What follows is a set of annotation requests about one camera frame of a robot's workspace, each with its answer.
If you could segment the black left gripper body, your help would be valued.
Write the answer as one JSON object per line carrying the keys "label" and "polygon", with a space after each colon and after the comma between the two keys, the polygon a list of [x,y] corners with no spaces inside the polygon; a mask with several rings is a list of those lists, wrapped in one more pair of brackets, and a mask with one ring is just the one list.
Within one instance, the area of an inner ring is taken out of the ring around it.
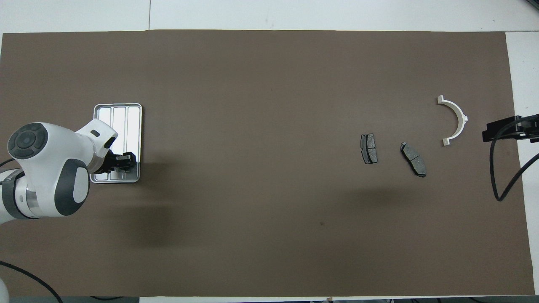
{"label": "black left gripper body", "polygon": [[108,174],[112,171],[115,171],[116,169],[120,169],[121,167],[121,160],[119,157],[121,157],[121,154],[115,154],[110,149],[107,150],[107,153],[105,157],[103,158],[103,161],[98,167],[96,171],[94,171],[94,174]]}

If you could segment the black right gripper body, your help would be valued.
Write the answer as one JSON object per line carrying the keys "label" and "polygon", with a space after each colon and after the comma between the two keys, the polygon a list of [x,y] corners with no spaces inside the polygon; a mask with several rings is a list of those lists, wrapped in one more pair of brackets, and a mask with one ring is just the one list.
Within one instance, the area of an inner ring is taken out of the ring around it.
{"label": "black right gripper body", "polygon": [[539,114],[528,116],[525,122],[522,122],[522,130],[524,139],[528,139],[530,143],[539,142]]}

